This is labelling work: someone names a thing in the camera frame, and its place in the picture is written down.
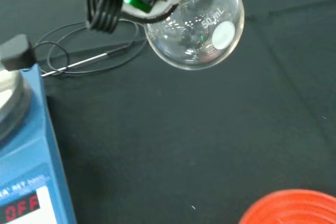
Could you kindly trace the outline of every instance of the red rubber ring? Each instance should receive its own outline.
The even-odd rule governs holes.
[[[336,198],[303,189],[277,191],[254,203],[239,224],[336,224]]]

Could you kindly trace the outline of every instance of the red led display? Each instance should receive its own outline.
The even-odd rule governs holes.
[[[0,224],[6,224],[40,208],[36,192],[0,206]]]

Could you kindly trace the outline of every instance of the black wire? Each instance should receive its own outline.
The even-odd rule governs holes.
[[[138,56],[138,54],[140,53],[140,51],[145,47],[146,44],[147,44],[147,39],[144,40],[143,44],[138,48],[138,50],[130,58],[124,60],[121,63],[118,63],[117,65],[110,66],[110,67],[107,67],[107,68],[97,69],[97,70],[74,71],[74,72],[66,71],[64,73],[66,73],[66,74],[87,74],[87,73],[105,72],[105,71],[108,71],[108,70],[116,69],[116,68],[121,67],[122,65],[125,65],[126,63],[134,60]]]
[[[117,47],[117,48],[114,48],[114,49],[112,49],[112,50],[107,51],[107,52],[106,52],[107,55],[110,55],[110,54],[113,54],[113,53],[116,53],[116,52],[120,52],[120,51],[122,51],[122,50],[125,50],[125,49],[131,47],[131,46],[134,44],[135,39],[136,39],[136,37],[137,37],[138,34],[139,34],[139,26],[137,25],[137,23],[135,23],[135,22],[133,22],[133,21],[130,21],[130,20],[126,20],[126,19],[121,19],[121,20],[119,20],[119,21],[122,21],[122,22],[130,22],[130,23],[132,23],[132,24],[135,26],[134,37],[133,37],[133,39],[130,40],[130,42],[128,42],[126,45],[123,45],[123,46],[121,46],[121,47]],[[77,32],[77,31],[79,31],[79,30],[80,30],[80,29],[78,29],[78,30],[76,30],[76,31],[73,31],[73,32],[71,32],[71,33],[68,33],[67,35],[63,36],[59,41],[57,41],[57,44],[61,43],[64,39],[66,39],[67,37],[69,37],[70,35],[72,35],[73,33]],[[135,54],[134,56],[130,57],[129,59],[127,59],[127,60],[125,60],[125,61],[123,61],[123,62],[121,62],[120,64],[117,64],[117,65],[115,65],[115,66],[111,66],[111,67],[103,68],[103,69],[88,70],[88,71],[66,71],[66,70],[67,70],[67,68],[66,68],[66,69],[64,69],[64,70],[62,70],[62,71],[59,71],[59,70],[55,69],[55,67],[52,66],[52,64],[51,64],[50,61],[49,61],[48,65],[49,65],[50,68],[52,68],[52,70],[58,72],[58,73],[52,74],[51,76],[59,75],[59,74],[62,74],[62,73],[75,75],[75,74],[86,74],[86,73],[104,72],[104,71],[107,71],[107,70],[110,70],[110,69],[114,69],[114,68],[117,68],[117,67],[119,67],[119,66],[122,66],[122,65],[128,63],[129,61],[131,61],[132,59],[134,59],[134,58],[137,56],[137,54],[142,50],[142,48],[143,48],[144,46],[145,46],[145,44],[142,45],[142,46],[140,47],[140,50],[137,51],[136,54]]]
[[[46,45],[46,44],[53,44],[54,46],[58,47],[59,49],[61,49],[65,55],[67,56],[67,65],[70,64],[70,56],[69,56],[69,53],[68,51],[62,47],[60,44],[56,43],[56,42],[53,42],[53,41],[44,41],[44,42],[41,42],[39,44],[37,44],[35,47],[34,47],[34,50],[36,50],[38,47],[42,46],[42,45]]]
[[[113,53],[117,53],[117,52],[120,52],[120,51],[122,51],[122,50],[125,50],[125,49],[131,47],[131,46],[134,44],[135,39],[136,39],[136,37],[137,37],[138,34],[139,34],[139,26],[137,25],[137,23],[135,23],[135,22],[133,22],[133,21],[130,21],[130,20],[126,20],[126,19],[120,19],[120,21],[122,21],[122,22],[130,22],[130,23],[132,23],[132,24],[135,26],[135,34],[134,34],[134,37],[133,37],[133,39],[132,39],[129,43],[127,43],[126,45],[123,45],[123,46],[121,46],[121,47],[114,48],[114,49],[112,49],[112,50],[107,51],[107,52],[106,52],[107,55],[111,55],[111,54],[113,54]],[[110,70],[110,69],[117,68],[117,67],[119,67],[119,66],[122,66],[122,65],[128,63],[128,62],[131,61],[132,59],[134,59],[134,58],[137,56],[137,54],[144,48],[144,46],[146,45],[146,42],[147,42],[147,41],[145,41],[144,44],[139,48],[139,50],[138,50],[132,57],[128,58],[127,60],[125,60],[125,61],[123,61],[123,62],[121,62],[121,63],[119,63],[119,64],[117,64],[117,65],[114,65],[114,66],[111,66],[111,67],[107,67],[107,68],[103,68],[103,69],[89,70],[89,71],[67,71],[68,66],[70,65],[70,55],[69,55],[68,51],[67,51],[64,47],[62,47],[62,46],[60,45],[60,43],[61,43],[63,40],[65,40],[66,38],[68,38],[69,36],[71,36],[71,35],[73,35],[73,34],[75,34],[75,33],[78,33],[78,32],[80,32],[80,31],[87,30],[86,27],[80,27],[80,28],[78,28],[78,29],[76,29],[76,30],[74,30],[74,31],[69,32],[68,34],[64,35],[61,39],[59,39],[57,42],[54,42],[54,41],[44,41],[44,42],[42,42],[42,41],[43,41],[45,38],[47,38],[48,36],[50,36],[51,34],[57,32],[57,31],[59,31],[59,30],[61,30],[61,29],[64,29],[64,28],[66,28],[66,27],[70,27],[70,26],[80,25],[80,24],[84,24],[84,22],[72,23],[72,24],[69,24],[69,25],[64,25],[64,26],[58,27],[58,28],[56,28],[56,29],[54,29],[54,30],[48,32],[47,34],[43,35],[43,36],[41,37],[41,39],[36,43],[34,49],[35,49],[35,48],[38,48],[38,47],[41,46],[41,45],[45,45],[45,44],[52,44],[52,45],[53,45],[52,48],[49,50],[48,55],[47,55],[47,64],[48,64],[48,67],[49,67],[50,69],[52,69],[53,71],[56,71],[57,73],[54,73],[54,74],[52,74],[51,76],[58,76],[58,75],[63,74],[63,73],[65,73],[65,74],[72,74],[72,75],[74,75],[74,74],[95,73],[95,72],[102,72],[102,71],[107,71],[107,70]],[[56,68],[52,65],[52,63],[51,63],[51,54],[52,54],[52,52],[53,52],[53,50],[54,50],[55,47],[60,48],[60,49],[65,53],[65,56],[66,56],[67,65],[66,65],[65,69],[62,70],[62,71],[56,69]],[[41,71],[42,71],[43,73],[47,73],[47,71],[45,71],[45,70],[42,69],[42,68],[41,68]]]
[[[85,23],[84,23],[84,22],[77,22],[77,23],[72,23],[72,24],[69,24],[69,25],[64,25],[64,26],[55,28],[54,30],[51,30],[51,31],[48,32],[47,34],[43,35],[43,36],[41,37],[41,39],[39,39],[39,40],[36,42],[35,46],[37,46],[38,44],[40,44],[40,43],[41,43],[45,38],[47,38],[49,35],[51,35],[51,34],[57,32],[57,31],[59,31],[59,30],[62,30],[62,29],[64,29],[64,28],[66,28],[66,27],[75,26],[75,25],[80,25],[80,24],[85,24]]]
[[[64,25],[64,26],[61,26],[61,27],[58,27],[58,28],[55,28],[53,30],[51,30],[50,32],[48,32],[47,34],[43,35],[35,44],[34,48],[36,48],[44,39],[46,39],[48,36],[50,36],[51,34],[59,31],[59,30],[62,30],[64,28],[67,28],[67,27],[70,27],[70,26],[75,26],[75,25],[80,25],[80,24],[84,24],[84,22],[77,22],[77,23],[72,23],[72,24],[68,24],[68,25]],[[42,67],[40,67],[41,71],[43,73],[47,73],[47,71],[45,71]]]
[[[84,31],[84,30],[86,30],[86,27],[81,27],[81,28],[78,28],[78,29],[76,29],[76,30],[74,30],[74,31],[71,31],[71,32],[69,32],[68,34],[64,35],[60,40],[58,40],[58,41],[56,42],[56,44],[59,44],[59,45],[60,45],[60,43],[61,43],[64,39],[68,38],[69,36],[71,36],[71,35],[73,35],[73,34],[75,34],[75,33],[78,33],[78,32],[80,32],[80,31]],[[47,55],[47,64],[48,64],[48,67],[49,67],[49,68],[51,68],[53,71],[56,71],[56,72],[57,72],[57,73],[54,73],[53,76],[58,76],[58,75],[60,75],[60,74],[62,74],[62,73],[65,73],[65,72],[67,71],[68,66],[70,65],[70,58],[69,58],[68,55],[66,55],[66,57],[67,57],[67,64],[66,64],[66,66],[65,66],[65,69],[63,69],[62,71],[60,71],[60,70],[56,69],[55,67],[53,67],[53,65],[51,64],[51,53],[53,52],[53,50],[54,50],[55,47],[56,47],[56,45],[53,45],[52,48],[49,50],[49,53],[48,53],[48,55]]]

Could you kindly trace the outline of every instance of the glass flask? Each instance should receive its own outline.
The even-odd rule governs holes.
[[[243,28],[242,0],[185,0],[164,21],[145,25],[153,50],[185,70],[223,61],[237,46]]]

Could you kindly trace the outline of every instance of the black plug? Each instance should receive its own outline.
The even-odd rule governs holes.
[[[17,35],[0,45],[0,63],[8,71],[30,68],[36,63],[34,50],[26,35]]]

